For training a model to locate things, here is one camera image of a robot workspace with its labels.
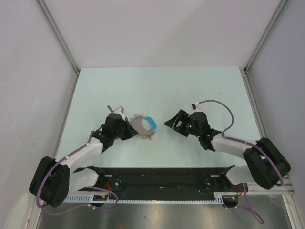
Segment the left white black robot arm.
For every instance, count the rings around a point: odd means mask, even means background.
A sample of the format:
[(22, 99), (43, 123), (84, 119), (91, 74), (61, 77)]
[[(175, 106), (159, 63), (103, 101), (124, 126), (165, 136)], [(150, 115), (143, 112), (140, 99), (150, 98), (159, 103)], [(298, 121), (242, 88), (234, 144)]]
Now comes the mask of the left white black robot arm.
[(105, 178), (98, 169), (76, 170), (93, 157), (110, 148), (117, 139), (128, 140), (138, 135), (122, 114), (110, 113), (97, 130), (91, 131), (85, 144), (62, 158), (42, 158), (30, 183), (29, 192), (36, 197), (39, 208), (57, 207), (70, 192), (92, 187), (99, 191), (105, 186)]

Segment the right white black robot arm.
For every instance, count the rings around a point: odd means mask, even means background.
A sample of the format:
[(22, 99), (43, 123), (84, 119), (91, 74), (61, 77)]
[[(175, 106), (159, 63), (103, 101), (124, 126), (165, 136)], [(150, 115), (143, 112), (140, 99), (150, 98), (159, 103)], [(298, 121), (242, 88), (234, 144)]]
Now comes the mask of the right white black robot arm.
[(274, 186), (284, 185), (284, 176), (291, 170), (288, 161), (270, 139), (263, 137), (249, 141), (225, 136), (211, 128), (202, 111), (189, 114), (180, 110), (164, 125), (185, 137), (197, 137), (204, 150), (227, 153), (246, 161), (245, 166), (227, 168), (225, 176), (220, 179), (220, 187), (224, 191), (232, 191), (237, 184), (252, 181), (270, 190)]

